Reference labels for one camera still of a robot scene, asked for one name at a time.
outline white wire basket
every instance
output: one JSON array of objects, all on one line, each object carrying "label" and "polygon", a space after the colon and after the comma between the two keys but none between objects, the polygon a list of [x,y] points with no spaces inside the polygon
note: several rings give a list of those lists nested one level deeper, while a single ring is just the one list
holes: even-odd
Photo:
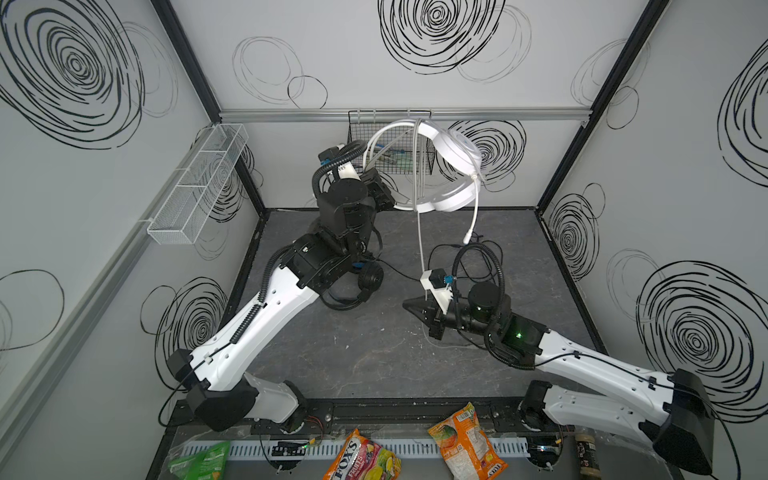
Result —
[{"label": "white wire basket", "polygon": [[203,146],[147,228],[160,245],[197,241],[248,140],[242,124],[218,124],[206,135]]}]

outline snack bag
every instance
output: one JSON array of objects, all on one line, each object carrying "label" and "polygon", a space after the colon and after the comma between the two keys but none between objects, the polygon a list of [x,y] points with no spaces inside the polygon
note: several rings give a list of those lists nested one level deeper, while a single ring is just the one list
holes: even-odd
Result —
[{"label": "snack bag", "polygon": [[466,407],[429,429],[455,480],[492,480],[507,468],[480,429],[475,407]]},{"label": "snack bag", "polygon": [[323,480],[394,480],[399,474],[400,459],[355,429]]},{"label": "snack bag", "polygon": [[168,469],[182,480],[221,480],[229,452],[229,442],[217,443],[204,452],[172,460]]}]

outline headphone ear cup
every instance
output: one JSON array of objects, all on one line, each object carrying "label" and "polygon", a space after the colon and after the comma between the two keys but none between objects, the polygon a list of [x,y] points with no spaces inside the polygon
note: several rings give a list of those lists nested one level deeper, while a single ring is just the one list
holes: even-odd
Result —
[{"label": "headphone ear cup", "polygon": [[371,293],[377,291],[384,281],[384,269],[378,262],[366,262],[357,274],[357,286],[362,290],[361,294],[366,294],[366,298]]}]

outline wire mesh basket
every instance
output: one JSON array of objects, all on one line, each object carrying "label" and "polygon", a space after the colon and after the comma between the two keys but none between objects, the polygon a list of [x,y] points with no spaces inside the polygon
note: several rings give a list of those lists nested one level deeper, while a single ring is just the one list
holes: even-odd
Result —
[{"label": "wire mesh basket", "polygon": [[147,228],[160,245],[197,241],[248,140],[242,124],[218,124],[205,135],[202,147]]},{"label": "wire mesh basket", "polygon": [[[347,143],[353,140],[368,142],[377,131],[387,125],[387,123],[350,119]],[[428,175],[431,175],[432,168],[435,166],[435,145],[425,137],[422,137],[422,140],[426,140],[425,170]],[[407,126],[395,127],[384,132],[379,141],[376,142],[374,155],[384,148],[386,148],[386,151],[376,160],[376,169],[379,172],[390,175],[413,173],[413,128]],[[352,165],[358,173],[362,172],[362,157],[357,157],[353,160]]]}]

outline bottle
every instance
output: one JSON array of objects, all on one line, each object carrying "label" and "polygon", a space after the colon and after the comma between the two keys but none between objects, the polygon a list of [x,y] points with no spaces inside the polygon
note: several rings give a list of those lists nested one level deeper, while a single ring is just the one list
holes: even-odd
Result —
[{"label": "bottle", "polygon": [[594,432],[584,427],[576,427],[576,456],[578,457],[581,480],[602,478],[598,456],[594,447]]}]

